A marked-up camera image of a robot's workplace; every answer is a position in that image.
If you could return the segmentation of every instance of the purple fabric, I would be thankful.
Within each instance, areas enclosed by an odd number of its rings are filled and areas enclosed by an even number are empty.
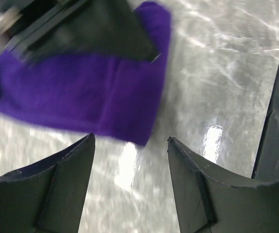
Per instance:
[[[5,52],[0,57],[0,112],[32,124],[145,145],[164,86],[171,20],[153,2],[135,12],[161,52],[155,62],[68,54],[28,66]]]

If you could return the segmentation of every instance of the scuffed floor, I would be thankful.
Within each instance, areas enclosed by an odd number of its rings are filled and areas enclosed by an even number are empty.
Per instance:
[[[131,0],[136,6],[140,0]],[[174,15],[171,59],[144,148],[97,138],[80,233],[178,233],[167,159],[175,136],[250,176],[279,63],[279,0],[163,0]],[[0,175],[83,134],[0,116]]]

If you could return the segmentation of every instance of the purple cloth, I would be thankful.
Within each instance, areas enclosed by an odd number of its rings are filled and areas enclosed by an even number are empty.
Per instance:
[[[28,66],[5,52],[0,57],[0,113],[144,146],[164,86],[171,17],[153,2],[144,2],[135,12],[161,52],[155,62],[68,54]]]

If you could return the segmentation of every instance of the gray floor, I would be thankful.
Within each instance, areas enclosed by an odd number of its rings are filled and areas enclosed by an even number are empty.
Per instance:
[[[169,136],[233,172],[251,175],[279,63],[279,0],[163,4],[173,12],[174,30],[153,136],[144,149],[97,138],[80,233],[179,232]],[[0,116],[0,175],[82,136]]]

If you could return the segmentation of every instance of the purple towel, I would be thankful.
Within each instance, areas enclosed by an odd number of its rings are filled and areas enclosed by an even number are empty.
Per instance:
[[[135,10],[161,56],[153,63],[68,54],[27,66],[0,57],[0,112],[47,127],[115,137],[144,146],[160,104],[170,13],[153,2]]]

